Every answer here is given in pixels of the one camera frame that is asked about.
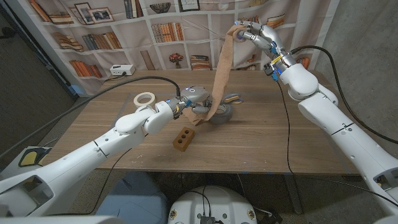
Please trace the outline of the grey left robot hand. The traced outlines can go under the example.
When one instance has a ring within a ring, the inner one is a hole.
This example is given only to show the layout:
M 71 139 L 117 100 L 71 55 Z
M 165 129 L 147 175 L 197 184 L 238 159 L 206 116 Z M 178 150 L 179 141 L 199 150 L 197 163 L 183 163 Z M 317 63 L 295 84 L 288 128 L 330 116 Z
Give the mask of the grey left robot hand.
M 191 86 L 181 90 L 179 96 L 166 103 L 172 109 L 174 119 L 177 119 L 185 108 L 190 108 L 194 114 L 206 114 L 212 106 L 212 96 L 202 86 Z

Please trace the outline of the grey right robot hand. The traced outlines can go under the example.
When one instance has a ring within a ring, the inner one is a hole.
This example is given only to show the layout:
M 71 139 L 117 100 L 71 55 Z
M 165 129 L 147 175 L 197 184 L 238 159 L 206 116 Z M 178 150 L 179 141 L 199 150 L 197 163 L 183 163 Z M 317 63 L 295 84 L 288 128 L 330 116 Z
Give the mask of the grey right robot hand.
M 264 65 L 264 70 L 269 74 L 282 74 L 296 64 L 273 28 L 250 21 L 235 21 L 234 24 L 243 26 L 243 30 L 236 34 L 239 40 L 250 40 L 271 59 Z

